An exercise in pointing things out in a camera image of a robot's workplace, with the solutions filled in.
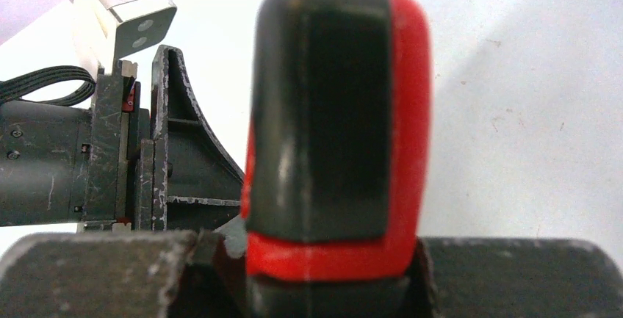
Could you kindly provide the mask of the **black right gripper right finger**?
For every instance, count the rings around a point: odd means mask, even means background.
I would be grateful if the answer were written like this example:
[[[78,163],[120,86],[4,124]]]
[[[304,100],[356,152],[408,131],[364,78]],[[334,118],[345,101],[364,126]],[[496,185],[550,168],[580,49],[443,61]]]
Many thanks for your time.
[[[621,317],[622,274],[579,239],[422,237],[405,317]]]

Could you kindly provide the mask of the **red black utility knife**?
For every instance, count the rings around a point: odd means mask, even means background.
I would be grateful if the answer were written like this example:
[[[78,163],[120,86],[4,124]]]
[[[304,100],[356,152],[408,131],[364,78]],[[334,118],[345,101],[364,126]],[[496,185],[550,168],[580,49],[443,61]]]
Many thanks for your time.
[[[241,215],[252,317],[395,317],[427,173],[415,0],[264,0]]]

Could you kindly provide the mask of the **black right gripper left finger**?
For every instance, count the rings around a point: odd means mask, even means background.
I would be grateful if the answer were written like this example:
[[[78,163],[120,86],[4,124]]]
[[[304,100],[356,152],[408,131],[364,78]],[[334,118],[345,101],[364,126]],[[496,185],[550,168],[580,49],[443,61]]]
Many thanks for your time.
[[[3,317],[242,317],[221,239],[194,231],[41,233],[1,258]]]

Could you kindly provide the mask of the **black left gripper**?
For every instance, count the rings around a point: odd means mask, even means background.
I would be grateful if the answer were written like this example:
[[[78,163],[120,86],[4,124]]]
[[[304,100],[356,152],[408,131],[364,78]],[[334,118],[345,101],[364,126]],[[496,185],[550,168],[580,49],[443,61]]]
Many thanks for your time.
[[[244,173],[204,117],[180,49],[157,49],[151,83],[150,228],[215,230],[239,214]],[[3,81],[1,225],[128,226],[149,125],[140,89],[125,60],[111,74],[60,65]]]

